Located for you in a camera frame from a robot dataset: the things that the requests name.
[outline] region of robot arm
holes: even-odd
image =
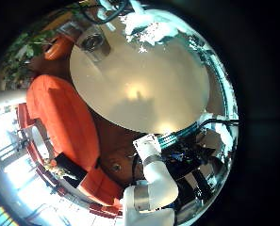
[[[157,210],[178,196],[177,184],[161,161],[159,143],[154,135],[147,135],[136,140],[134,145],[142,161],[147,184],[129,186],[124,191],[124,225],[172,226],[174,210]]]

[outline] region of red sofa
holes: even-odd
[[[55,149],[55,156],[65,153],[87,171],[78,189],[90,199],[119,211],[123,189],[100,167],[99,138],[87,105],[65,80],[51,76],[37,77],[29,87],[26,105],[31,120],[40,119]]]

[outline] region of round table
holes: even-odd
[[[102,27],[110,54],[92,62],[77,46],[70,69],[76,90],[98,114],[124,128],[164,134],[182,130],[205,111],[209,97],[206,67],[184,43],[128,43],[124,25]]]

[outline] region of cup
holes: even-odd
[[[110,45],[97,25],[91,25],[79,36],[76,41],[78,46],[93,62],[99,62],[110,53]]]

